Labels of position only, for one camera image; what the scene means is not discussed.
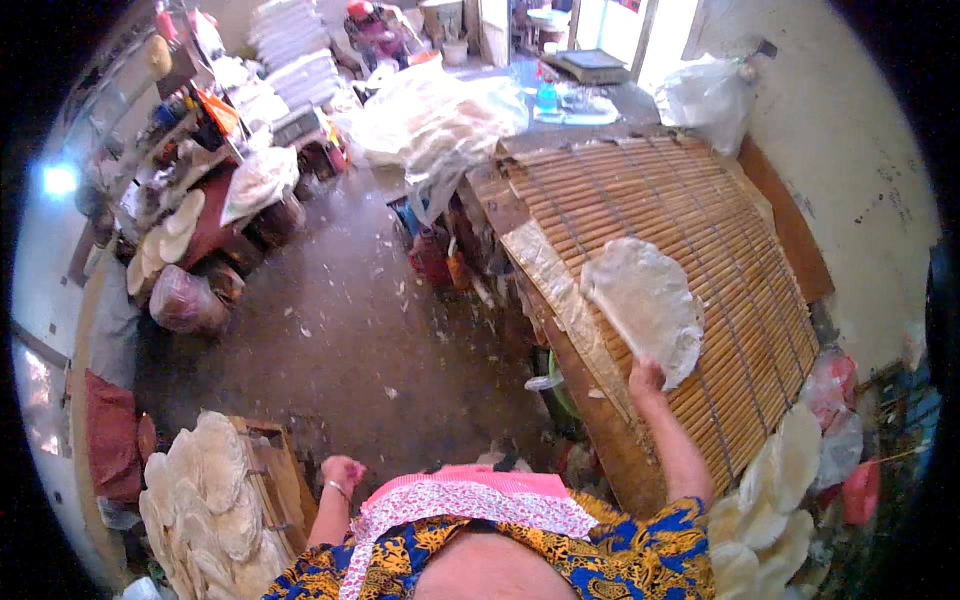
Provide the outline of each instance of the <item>bracelet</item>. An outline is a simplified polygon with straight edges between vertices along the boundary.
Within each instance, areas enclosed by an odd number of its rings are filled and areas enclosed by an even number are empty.
[[[339,492],[340,495],[343,496],[344,499],[345,499],[347,502],[350,502],[350,496],[347,495],[347,491],[344,490],[344,487],[341,486],[339,483],[337,483],[337,482],[335,482],[335,481],[333,481],[333,480],[331,479],[331,480],[329,480],[329,481],[324,482],[324,485],[325,485],[325,486],[330,486],[331,488],[333,488],[334,490],[336,490],[337,492]]]

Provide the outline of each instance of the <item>woman's arm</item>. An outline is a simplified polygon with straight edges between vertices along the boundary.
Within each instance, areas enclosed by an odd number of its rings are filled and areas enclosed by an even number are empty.
[[[703,454],[673,416],[666,396],[660,391],[663,381],[663,370],[657,361],[634,359],[630,400],[653,436],[666,479],[667,501],[696,497],[703,500],[708,510],[716,492],[713,477]]]
[[[367,468],[348,456],[331,456],[320,466],[324,490],[320,494],[317,518],[313,521],[307,546],[344,543],[350,526],[350,501]]]

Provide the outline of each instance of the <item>pink plastic bag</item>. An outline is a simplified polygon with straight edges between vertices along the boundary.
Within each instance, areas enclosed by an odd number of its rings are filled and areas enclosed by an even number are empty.
[[[230,313],[210,291],[204,277],[167,265],[150,296],[150,314],[161,327],[178,333],[216,337],[224,332]]]
[[[813,363],[813,371],[800,389],[800,402],[817,417],[820,428],[826,430],[841,407],[853,409],[853,386],[856,384],[856,364],[839,350],[825,354]]]

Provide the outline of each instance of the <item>wooden crate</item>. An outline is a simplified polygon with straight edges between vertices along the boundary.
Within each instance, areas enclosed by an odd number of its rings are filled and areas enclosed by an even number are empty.
[[[292,562],[306,549],[317,503],[297,468],[290,437],[273,423],[229,419],[250,462],[247,478],[263,504],[264,526],[280,533]]]

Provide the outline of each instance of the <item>light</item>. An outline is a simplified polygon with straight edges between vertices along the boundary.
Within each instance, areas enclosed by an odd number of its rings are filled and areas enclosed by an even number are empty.
[[[77,180],[65,167],[47,167],[43,170],[43,187],[49,194],[62,196],[76,191]]]

